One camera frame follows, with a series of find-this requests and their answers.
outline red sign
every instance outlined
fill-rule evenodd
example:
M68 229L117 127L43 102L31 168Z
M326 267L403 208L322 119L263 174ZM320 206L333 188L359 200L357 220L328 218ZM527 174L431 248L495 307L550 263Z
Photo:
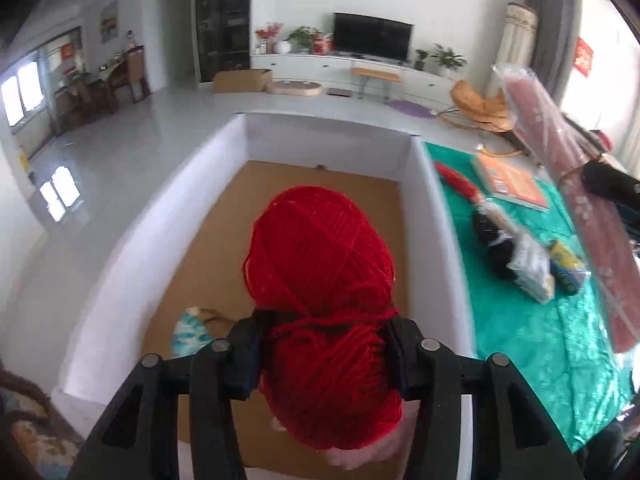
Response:
M73 43L64 44L60 48L60 57L62 58L62 61L64 61L65 59L73 59L73 57L74 57L74 44Z
M593 49L582 38L575 45L574 66L583 76L589 77L593 65Z
M74 60L75 49L73 43L66 43L60 47L60 57L62 58L62 75L69 75L76 70Z

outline white cabinet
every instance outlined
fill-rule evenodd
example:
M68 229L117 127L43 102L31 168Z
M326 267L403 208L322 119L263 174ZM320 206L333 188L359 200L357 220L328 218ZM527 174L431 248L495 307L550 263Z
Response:
M358 91L360 78L351 74L352 68L363 67L393 72L402 78L402 84L392 84L394 99L407 99L437 110L444 110L452 104L450 97L450 91L454 85L452 80L390 63L310 54L267 54L252 57L251 67L273 70L274 79L317 81L326 88L341 88L353 92ZM381 96L382 81L370 78L365 92Z
M273 70L274 79L351 82L351 60L310 55L255 56L252 68Z
M451 79L411 69L404 70L401 76L405 94L451 105Z

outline dark cabinet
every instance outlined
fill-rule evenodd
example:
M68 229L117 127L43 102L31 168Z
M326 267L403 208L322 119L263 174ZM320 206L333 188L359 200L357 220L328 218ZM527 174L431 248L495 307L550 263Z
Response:
M196 0L200 81L221 70L250 67L251 0Z

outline book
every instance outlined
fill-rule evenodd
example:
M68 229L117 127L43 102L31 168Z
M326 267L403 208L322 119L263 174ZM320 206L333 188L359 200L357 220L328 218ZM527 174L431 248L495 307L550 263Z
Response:
M545 195L527 171L484 153L479 153L473 164L489 196L538 211L549 211Z

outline red yarn ball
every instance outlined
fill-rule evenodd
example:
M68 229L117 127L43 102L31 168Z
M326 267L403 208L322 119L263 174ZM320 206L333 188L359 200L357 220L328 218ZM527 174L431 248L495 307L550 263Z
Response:
M260 389L314 449L359 449L400 421L380 336L397 311L394 263L347 197L321 187L278 195L254 225L242 268L257 307L293 321L271 330Z

